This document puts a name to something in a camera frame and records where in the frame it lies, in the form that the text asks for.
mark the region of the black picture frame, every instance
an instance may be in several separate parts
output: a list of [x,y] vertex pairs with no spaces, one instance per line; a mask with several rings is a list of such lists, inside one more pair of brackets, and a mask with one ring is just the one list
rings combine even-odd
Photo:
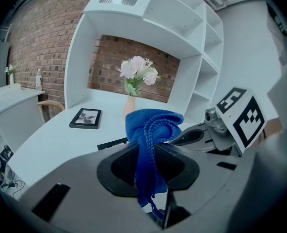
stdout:
[[[97,115],[95,118],[95,123],[78,123],[77,120],[79,119],[79,117],[81,116],[81,114],[83,113],[83,111],[96,111]],[[100,119],[100,115],[101,115],[101,110],[94,110],[94,109],[87,109],[87,108],[81,108],[78,113],[75,115],[75,117],[71,120],[69,127],[70,128],[78,128],[78,129],[95,129],[97,130],[99,127],[99,119]]]

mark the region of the blue cloth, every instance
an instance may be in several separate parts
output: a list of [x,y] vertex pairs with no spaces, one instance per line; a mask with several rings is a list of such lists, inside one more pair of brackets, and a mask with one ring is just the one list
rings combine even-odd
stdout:
[[138,202],[141,207],[148,203],[158,218],[162,214],[152,201],[156,193],[167,191],[167,185],[155,164],[154,144],[175,139],[181,134],[178,125],[183,116],[171,111],[144,109],[126,116],[126,134],[129,142],[139,143],[139,155],[135,174]]

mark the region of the white desk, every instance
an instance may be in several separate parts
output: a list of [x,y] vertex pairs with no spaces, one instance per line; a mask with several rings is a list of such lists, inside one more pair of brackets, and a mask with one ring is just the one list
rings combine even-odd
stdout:
[[37,105],[43,93],[23,88],[0,97],[0,135],[12,152],[43,125]]
[[[64,110],[38,129],[13,155],[8,162],[10,168],[32,186],[64,162],[98,151],[97,145],[126,137],[122,120],[126,95],[93,91],[94,99]],[[137,98],[136,109],[170,109],[166,103]],[[80,108],[102,110],[99,129],[70,128],[69,123]],[[182,130],[192,126],[180,125]]]

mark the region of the chair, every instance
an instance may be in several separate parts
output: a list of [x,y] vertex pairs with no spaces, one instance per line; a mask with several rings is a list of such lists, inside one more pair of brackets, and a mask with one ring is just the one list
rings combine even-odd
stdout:
[[46,101],[41,101],[38,102],[38,106],[39,106],[39,110],[40,110],[40,114],[41,114],[41,118],[43,120],[43,123],[46,123],[45,117],[43,115],[43,110],[42,110],[42,106],[53,106],[53,107],[58,107],[60,108],[62,111],[65,109],[65,107],[57,101],[53,101],[53,100],[46,100]]

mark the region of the green leaf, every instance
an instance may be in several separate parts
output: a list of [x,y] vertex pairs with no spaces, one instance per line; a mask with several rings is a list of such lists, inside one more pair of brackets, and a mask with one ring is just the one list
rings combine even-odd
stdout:
[[131,96],[137,96],[137,89],[134,88],[130,83],[124,82],[124,89],[125,91],[130,94]]

